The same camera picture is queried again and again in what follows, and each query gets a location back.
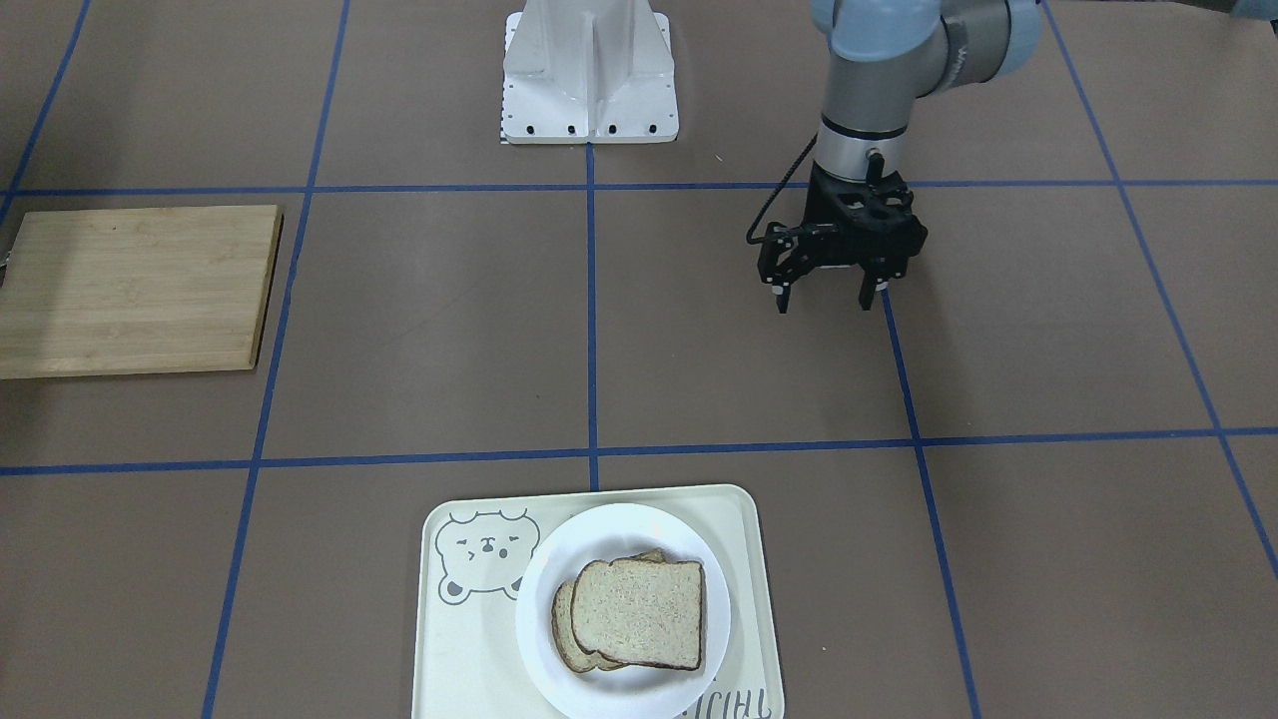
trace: wooden cutting board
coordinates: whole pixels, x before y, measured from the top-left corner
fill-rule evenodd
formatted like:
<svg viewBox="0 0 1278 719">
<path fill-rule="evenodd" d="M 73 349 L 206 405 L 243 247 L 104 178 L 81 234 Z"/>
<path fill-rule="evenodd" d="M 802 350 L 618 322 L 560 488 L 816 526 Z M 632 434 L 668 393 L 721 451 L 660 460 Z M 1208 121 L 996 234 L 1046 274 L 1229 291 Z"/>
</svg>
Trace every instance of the wooden cutting board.
<svg viewBox="0 0 1278 719">
<path fill-rule="evenodd" d="M 273 204 L 28 212 L 0 285 L 0 379 L 248 370 Z"/>
</svg>

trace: bear drawing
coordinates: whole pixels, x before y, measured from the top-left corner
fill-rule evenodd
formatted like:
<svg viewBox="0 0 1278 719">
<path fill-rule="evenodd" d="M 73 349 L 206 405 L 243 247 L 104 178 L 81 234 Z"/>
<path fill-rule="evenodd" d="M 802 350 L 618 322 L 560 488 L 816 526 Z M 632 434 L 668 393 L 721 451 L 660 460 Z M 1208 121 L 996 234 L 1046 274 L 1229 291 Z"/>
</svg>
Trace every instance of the bear drawing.
<svg viewBox="0 0 1278 719">
<path fill-rule="evenodd" d="M 449 515 L 435 535 L 435 550 L 443 561 L 440 599 L 461 604 L 474 593 L 495 591 L 518 598 L 524 570 L 541 539 L 541 529 L 527 510 L 515 517 L 478 512 L 459 520 Z"/>
</svg>

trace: white bracket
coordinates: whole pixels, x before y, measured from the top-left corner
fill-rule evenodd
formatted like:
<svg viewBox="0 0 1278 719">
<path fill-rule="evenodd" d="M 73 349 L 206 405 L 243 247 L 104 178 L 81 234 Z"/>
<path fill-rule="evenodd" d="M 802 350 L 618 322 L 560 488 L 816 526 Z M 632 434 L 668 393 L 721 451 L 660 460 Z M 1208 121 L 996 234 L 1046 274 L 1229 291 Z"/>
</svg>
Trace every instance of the white bracket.
<svg viewBox="0 0 1278 719">
<path fill-rule="evenodd" d="M 648 0 L 528 0 L 506 18 L 501 134 L 515 144 L 670 142 L 670 19 Z"/>
</svg>

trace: white plate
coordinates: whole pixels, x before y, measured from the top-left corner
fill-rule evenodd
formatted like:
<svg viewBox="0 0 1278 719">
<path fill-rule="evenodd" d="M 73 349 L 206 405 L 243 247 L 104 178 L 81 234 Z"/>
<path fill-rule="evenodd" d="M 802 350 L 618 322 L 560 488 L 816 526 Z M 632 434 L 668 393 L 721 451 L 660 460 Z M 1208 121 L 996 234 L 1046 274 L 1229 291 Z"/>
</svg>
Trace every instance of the white plate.
<svg viewBox="0 0 1278 719">
<path fill-rule="evenodd" d="M 594 559 L 612 561 L 658 548 L 672 562 L 705 571 L 705 647 L 700 669 L 651 667 L 578 674 L 555 649 L 551 604 L 561 584 Z M 691 706 L 711 686 L 727 653 L 732 608 L 727 581 L 705 541 L 677 517 L 644 504 L 606 504 L 558 526 L 524 572 L 515 605 L 515 637 L 533 683 L 571 719 L 662 719 Z"/>
</svg>

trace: bread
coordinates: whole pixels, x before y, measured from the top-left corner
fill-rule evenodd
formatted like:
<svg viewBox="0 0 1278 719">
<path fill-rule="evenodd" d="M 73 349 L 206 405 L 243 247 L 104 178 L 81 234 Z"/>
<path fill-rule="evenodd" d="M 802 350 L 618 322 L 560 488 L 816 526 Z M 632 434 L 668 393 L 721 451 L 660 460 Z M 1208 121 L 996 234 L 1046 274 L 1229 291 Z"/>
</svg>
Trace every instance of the bread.
<svg viewBox="0 0 1278 719">
<path fill-rule="evenodd" d="M 653 549 L 643 554 L 636 554 L 631 559 L 640 559 L 644 562 L 665 562 L 666 556 L 659 549 Z M 604 672 L 611 672 L 613 669 L 620 669 L 624 664 L 617 662 L 610 662 L 601 656 L 598 653 L 581 651 L 578 646 L 576 640 L 573 639 L 573 586 L 575 582 L 569 581 L 560 585 L 560 589 L 555 593 L 555 600 L 551 604 L 551 633 L 555 635 L 555 649 L 558 650 L 560 659 L 569 669 L 576 672 L 578 674 L 584 674 L 590 669 L 603 669 Z"/>
<path fill-rule="evenodd" d="M 698 669 L 704 586 L 699 562 L 592 562 L 573 586 L 573 637 L 610 662 Z"/>
</svg>

